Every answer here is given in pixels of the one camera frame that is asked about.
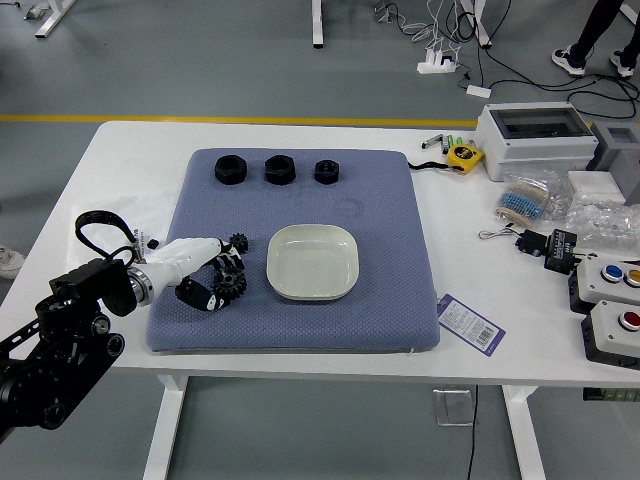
barcode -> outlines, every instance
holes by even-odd
[[[482,333],[480,333],[480,336],[476,340],[476,343],[484,347],[487,342],[493,337],[494,332],[495,331],[493,330],[493,328],[484,327],[484,330],[482,330]]]

person's leg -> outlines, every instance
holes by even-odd
[[[629,44],[620,52],[620,61],[625,66],[634,66],[640,54],[640,22],[636,22],[636,29]]]
[[[578,42],[571,48],[571,56],[574,60],[582,61],[587,58],[600,36],[613,23],[622,2],[623,0],[598,0],[596,2]]]

blue button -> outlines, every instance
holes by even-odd
[[[618,283],[622,280],[624,274],[620,267],[616,267],[615,265],[607,265],[602,269],[602,278],[604,278],[607,282]]]

table leg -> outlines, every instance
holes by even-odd
[[[158,379],[164,384],[164,395],[156,429],[153,432],[144,480],[165,480],[167,478],[189,376],[158,375]]]
[[[76,0],[48,0],[52,13],[42,27],[40,27],[40,30],[36,32],[36,38],[45,38],[49,35],[49,32],[62,20],[64,14],[67,13],[75,1]]]
[[[631,23],[633,23],[634,25],[636,24],[636,22],[638,21],[638,14],[633,11],[633,8],[631,8],[626,3],[623,3],[622,5],[620,5],[620,11],[626,15]]]
[[[522,480],[544,480],[546,478],[540,451],[538,450],[536,434],[533,430],[529,405],[527,404],[527,398],[537,388],[512,385],[502,386]]]
[[[322,0],[311,0],[311,20],[313,21],[313,47],[322,48]]]
[[[478,42],[480,42],[480,46],[483,48],[489,48],[491,46],[491,42],[489,41],[489,35],[487,35],[487,31],[482,26],[482,22],[480,22],[480,18],[482,17],[482,11],[484,10],[485,0],[460,0],[460,5],[465,12],[471,13],[478,23],[478,29],[476,30],[476,36],[478,37]],[[469,23],[473,27],[473,21],[471,17],[467,16]]]

gray floor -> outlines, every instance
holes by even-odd
[[[39,24],[22,20],[30,4],[0,6],[0,115],[52,116],[0,122],[0,242],[29,252],[99,125],[57,116],[425,120],[446,127],[480,114],[486,101],[457,85],[468,83],[463,69],[415,72],[424,45],[394,24],[375,23],[375,0],[325,0],[322,50],[311,46],[310,3],[77,0],[45,40],[33,37]],[[427,20],[425,1],[397,3],[409,21]],[[575,41],[592,3],[513,2],[490,52],[536,82],[566,82],[549,54]],[[488,4],[485,23],[493,31],[507,1]],[[607,56],[632,32],[622,16],[615,27],[598,43],[588,73],[613,73]],[[477,55],[468,43],[460,60],[479,85]],[[481,59],[485,87],[517,78],[484,52]],[[590,88],[621,93],[604,81]],[[490,101],[567,95],[501,83]],[[572,102],[605,115],[633,113],[628,103],[593,96]],[[0,299],[10,286],[0,280]],[[433,387],[192,379],[170,478],[465,478],[471,431],[436,425]],[[107,375],[61,429],[14,432],[0,447],[2,478],[141,478],[161,394],[150,376]],[[483,386],[479,397],[472,478],[518,478],[500,389]],[[638,444],[636,405],[584,403],[576,389],[540,389],[530,403],[548,478],[637,477],[638,456],[619,448]]]

